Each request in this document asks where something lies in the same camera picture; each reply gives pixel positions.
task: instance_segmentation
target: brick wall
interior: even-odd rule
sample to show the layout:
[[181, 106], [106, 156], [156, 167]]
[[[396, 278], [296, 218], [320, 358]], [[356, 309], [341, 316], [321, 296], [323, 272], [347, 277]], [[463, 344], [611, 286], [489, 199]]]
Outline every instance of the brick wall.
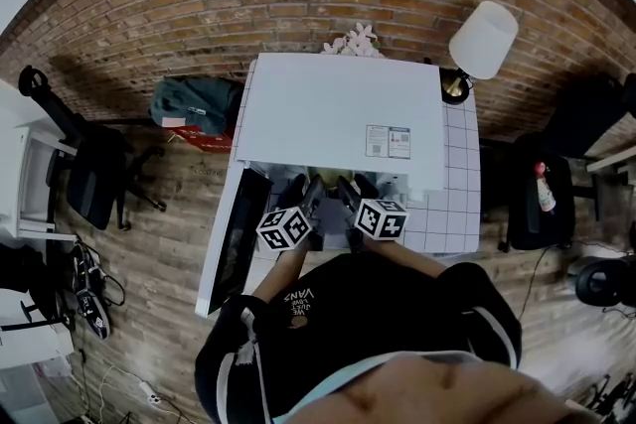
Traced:
[[[259, 52], [318, 52], [356, 22], [382, 52], [452, 66], [447, 44], [481, 0], [30, 0], [0, 38], [0, 75], [32, 64], [88, 118], [145, 116], [164, 75], [243, 78]], [[624, 78], [636, 63], [632, 0], [495, 0], [520, 22], [499, 74], [475, 86], [481, 135], [540, 129], [578, 73]], [[629, 143], [624, 119], [596, 152]]]

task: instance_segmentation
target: tiled table surface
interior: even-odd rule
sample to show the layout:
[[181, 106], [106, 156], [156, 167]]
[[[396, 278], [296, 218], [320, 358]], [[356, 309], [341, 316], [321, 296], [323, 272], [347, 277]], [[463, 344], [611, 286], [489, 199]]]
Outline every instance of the tiled table surface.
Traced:
[[[235, 161], [254, 67], [255, 61], [249, 67], [245, 82], [230, 166]], [[416, 252], [473, 252], [479, 247], [481, 179], [477, 112], [472, 90], [462, 104], [443, 104], [442, 107], [446, 170], [444, 191], [430, 191], [422, 202], [406, 204], [410, 216], [400, 242]], [[284, 186], [285, 183], [274, 183], [270, 207], [273, 207]]]

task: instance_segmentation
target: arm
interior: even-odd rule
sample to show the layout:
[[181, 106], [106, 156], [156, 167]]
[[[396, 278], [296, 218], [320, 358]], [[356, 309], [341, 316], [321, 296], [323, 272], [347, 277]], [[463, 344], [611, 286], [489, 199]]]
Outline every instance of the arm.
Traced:
[[279, 292], [298, 279], [308, 250], [309, 242], [305, 239], [293, 251], [283, 251], [252, 295], [269, 303]]
[[436, 278], [447, 268], [446, 265], [428, 258], [426, 255], [415, 253], [407, 247], [395, 242], [379, 242], [365, 235], [364, 243], [369, 249], [377, 254], [381, 254], [390, 261], [398, 265], [403, 265], [404, 267], [415, 269], [430, 277]]

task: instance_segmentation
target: black and white marker cube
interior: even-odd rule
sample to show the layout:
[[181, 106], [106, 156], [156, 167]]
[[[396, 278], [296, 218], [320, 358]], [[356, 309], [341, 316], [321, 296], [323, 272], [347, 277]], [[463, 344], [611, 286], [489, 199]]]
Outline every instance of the black and white marker cube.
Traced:
[[374, 240], [396, 240], [407, 218], [408, 212], [398, 202], [363, 199], [354, 226]]
[[272, 251], [293, 249], [309, 234], [311, 226], [300, 208], [269, 212], [256, 232]]

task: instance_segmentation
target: office chair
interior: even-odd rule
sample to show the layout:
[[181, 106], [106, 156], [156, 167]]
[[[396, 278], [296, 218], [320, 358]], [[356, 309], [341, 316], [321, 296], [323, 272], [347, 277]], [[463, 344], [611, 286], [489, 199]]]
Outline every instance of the office chair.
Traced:
[[126, 191], [148, 202], [160, 212], [166, 210], [162, 202], [148, 198], [135, 180], [140, 177], [143, 164], [152, 156], [162, 157], [163, 149], [150, 147], [126, 167], [126, 153], [132, 148], [123, 134], [116, 129], [86, 121], [73, 113], [52, 91], [43, 72], [26, 66], [20, 73], [18, 88], [22, 95], [31, 97], [49, 114], [66, 138], [64, 143], [78, 149], [75, 158], [65, 165], [56, 151], [49, 175], [60, 168], [71, 169], [67, 189], [69, 205], [90, 224], [106, 229], [115, 200], [117, 201], [117, 227], [130, 229], [123, 220]]
[[[560, 99], [546, 129], [519, 137], [510, 151], [509, 220], [500, 251], [568, 247], [574, 233], [574, 197], [594, 199], [596, 187], [574, 186], [566, 158], [581, 158], [605, 131], [628, 111], [636, 112], [636, 74], [622, 86], [602, 73], [574, 83]], [[539, 205], [535, 165], [543, 162], [556, 206], [543, 212]]]

